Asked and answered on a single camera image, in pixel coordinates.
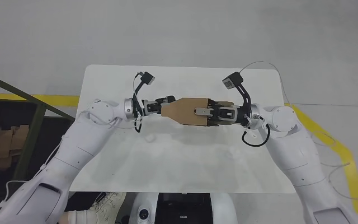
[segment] white sneaker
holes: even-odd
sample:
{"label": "white sneaker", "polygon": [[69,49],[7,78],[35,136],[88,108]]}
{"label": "white sneaker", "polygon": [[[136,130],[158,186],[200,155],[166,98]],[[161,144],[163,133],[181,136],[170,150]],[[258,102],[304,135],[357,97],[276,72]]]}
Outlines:
{"label": "white sneaker", "polygon": [[89,210],[96,211],[97,224],[114,224],[125,196],[125,192],[107,192],[99,202],[94,202]]}

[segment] yellow floor marking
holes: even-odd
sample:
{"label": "yellow floor marking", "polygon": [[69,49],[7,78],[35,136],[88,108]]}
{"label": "yellow floor marking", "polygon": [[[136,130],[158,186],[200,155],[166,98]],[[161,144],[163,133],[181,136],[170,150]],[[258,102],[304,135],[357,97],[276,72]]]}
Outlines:
{"label": "yellow floor marking", "polygon": [[[79,102],[79,96],[59,96],[59,95],[33,95],[39,100],[50,104],[51,106],[77,106]],[[24,100],[23,98],[16,96],[14,94],[0,94],[0,99],[5,100]],[[318,139],[320,139],[324,144],[331,145],[332,139],[327,137],[324,134],[331,136],[327,131],[325,131],[321,126],[319,126],[316,122],[314,122],[310,117],[305,115],[300,109],[296,106],[292,106],[295,110],[298,118],[302,122],[302,124],[312,132]],[[351,197],[358,198],[358,172],[356,168],[356,164],[354,162],[354,157],[352,152],[336,140],[336,144],[331,146],[331,149],[337,153],[342,163],[345,164],[350,162],[351,164],[344,167],[344,171],[346,174],[348,189],[350,191]],[[358,201],[352,200],[353,207],[356,213],[358,213]]]}
{"label": "yellow floor marking", "polygon": [[[330,146],[332,145],[332,139],[327,137],[325,134],[331,136],[326,130],[324,130],[321,126],[319,126],[316,122],[314,122],[310,117],[305,115],[300,109],[296,106],[292,106],[295,110],[298,118],[300,119],[301,123],[312,132],[319,140],[321,140],[324,144]],[[358,172],[356,168],[356,164],[354,162],[353,153],[344,146],[341,142],[333,138],[336,143],[330,148],[340,156],[342,160],[342,164],[346,164],[350,162],[348,166],[345,166],[343,169],[346,174],[347,185],[350,191],[352,198],[358,198]],[[358,213],[358,200],[352,200],[353,207],[356,213]]]}
{"label": "yellow floor marking", "polygon": [[[79,96],[32,95],[51,106],[78,106]],[[2,100],[25,100],[15,94],[0,94]]]}

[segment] gray floor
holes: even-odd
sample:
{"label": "gray floor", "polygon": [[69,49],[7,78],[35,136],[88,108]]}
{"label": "gray floor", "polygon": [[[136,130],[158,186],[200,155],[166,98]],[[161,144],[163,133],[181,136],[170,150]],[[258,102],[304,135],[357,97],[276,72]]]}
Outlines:
{"label": "gray floor", "polygon": [[[31,94],[79,95],[90,64],[240,68],[267,60],[290,101],[357,161],[357,20],[355,0],[5,0],[0,79]],[[342,170],[333,182],[348,194]],[[233,198],[240,223],[303,223],[295,194]]]}

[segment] white table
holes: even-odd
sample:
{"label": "white table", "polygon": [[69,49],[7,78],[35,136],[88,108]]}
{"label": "white table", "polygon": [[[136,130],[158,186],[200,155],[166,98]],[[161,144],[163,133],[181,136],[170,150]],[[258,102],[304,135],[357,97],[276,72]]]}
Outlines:
{"label": "white table", "polygon": [[[222,83],[238,69],[91,65],[84,74],[77,113],[94,99],[120,101],[131,97],[133,77],[139,71],[156,78],[140,90],[142,99],[209,97],[242,105],[239,92],[227,90]],[[284,104],[276,71],[247,69],[242,76],[252,102],[262,106]],[[241,141],[243,131],[239,125],[193,127],[156,114],[145,117],[140,134],[133,129],[117,129],[101,153],[79,173],[70,190],[295,192],[265,146],[252,148]],[[247,136],[247,141],[260,143],[262,138]]]}

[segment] black panel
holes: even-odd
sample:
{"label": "black panel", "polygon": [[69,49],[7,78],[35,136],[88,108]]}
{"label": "black panel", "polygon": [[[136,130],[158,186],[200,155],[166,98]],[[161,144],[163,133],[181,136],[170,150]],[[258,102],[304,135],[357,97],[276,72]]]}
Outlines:
{"label": "black panel", "polygon": [[210,194],[160,193],[156,224],[213,224]]}
{"label": "black panel", "polygon": [[27,101],[0,101],[0,127],[10,130],[11,126],[31,124],[36,104]]}

